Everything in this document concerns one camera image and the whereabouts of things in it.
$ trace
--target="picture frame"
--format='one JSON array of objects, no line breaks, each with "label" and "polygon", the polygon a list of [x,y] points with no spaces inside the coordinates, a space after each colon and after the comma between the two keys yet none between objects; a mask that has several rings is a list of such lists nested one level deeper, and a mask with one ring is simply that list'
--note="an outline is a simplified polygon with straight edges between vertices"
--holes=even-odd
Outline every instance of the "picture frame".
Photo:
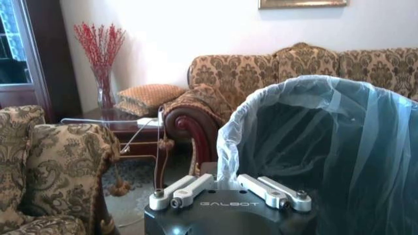
[{"label": "picture frame", "polygon": [[342,7],[347,0],[259,0],[259,9],[293,7]]}]

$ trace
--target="wooden side table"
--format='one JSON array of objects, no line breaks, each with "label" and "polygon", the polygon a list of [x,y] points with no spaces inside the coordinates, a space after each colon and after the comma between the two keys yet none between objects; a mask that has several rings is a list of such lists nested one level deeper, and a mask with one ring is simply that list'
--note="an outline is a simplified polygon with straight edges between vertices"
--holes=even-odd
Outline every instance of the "wooden side table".
[{"label": "wooden side table", "polygon": [[[134,137],[136,131],[142,126],[138,126],[136,120],[138,116],[131,115],[126,112],[119,111],[118,109],[111,110],[99,110],[95,109],[82,116],[75,117],[76,119],[83,120],[66,120],[64,124],[71,123],[95,123],[102,124],[110,128],[115,136],[120,141],[120,148],[123,149],[131,138]],[[103,120],[103,121],[120,121],[111,123],[99,123],[92,120]],[[159,137],[163,138],[164,132],[160,127]],[[139,135],[134,139],[130,144],[130,151],[120,155],[120,161],[138,159],[138,160],[155,160],[155,169],[154,169],[154,187],[163,188],[164,185],[164,170],[166,164],[170,157],[170,153],[166,153],[164,150],[159,150],[159,154],[156,154],[158,148],[158,127],[156,126],[146,126],[140,131]]]}]

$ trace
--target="glass vase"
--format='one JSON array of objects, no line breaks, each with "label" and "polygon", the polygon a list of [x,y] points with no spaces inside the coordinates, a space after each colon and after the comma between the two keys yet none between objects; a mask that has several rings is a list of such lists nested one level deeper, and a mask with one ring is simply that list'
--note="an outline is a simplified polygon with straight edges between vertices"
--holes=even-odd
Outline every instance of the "glass vase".
[{"label": "glass vase", "polygon": [[111,86],[111,66],[96,65],[91,67],[98,85],[98,104],[102,110],[112,109],[115,98]]}]

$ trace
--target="trash bin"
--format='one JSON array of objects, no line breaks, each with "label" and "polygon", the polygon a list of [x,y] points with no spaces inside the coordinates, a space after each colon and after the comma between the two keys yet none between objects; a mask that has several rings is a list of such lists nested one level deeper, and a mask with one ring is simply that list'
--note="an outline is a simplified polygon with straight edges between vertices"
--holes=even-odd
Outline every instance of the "trash bin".
[{"label": "trash bin", "polygon": [[218,134],[220,188],[238,174],[309,192],[317,234],[418,234],[418,104],[307,75],[253,93]]}]

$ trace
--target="red decorative twig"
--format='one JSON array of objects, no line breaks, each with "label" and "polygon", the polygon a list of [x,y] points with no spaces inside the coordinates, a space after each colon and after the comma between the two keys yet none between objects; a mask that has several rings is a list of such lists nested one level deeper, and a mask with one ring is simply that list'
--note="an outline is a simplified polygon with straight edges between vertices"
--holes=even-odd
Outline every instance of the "red decorative twig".
[{"label": "red decorative twig", "polygon": [[76,39],[84,49],[91,66],[112,66],[118,51],[124,41],[124,31],[112,24],[107,29],[104,25],[96,29],[84,22],[74,25]]}]

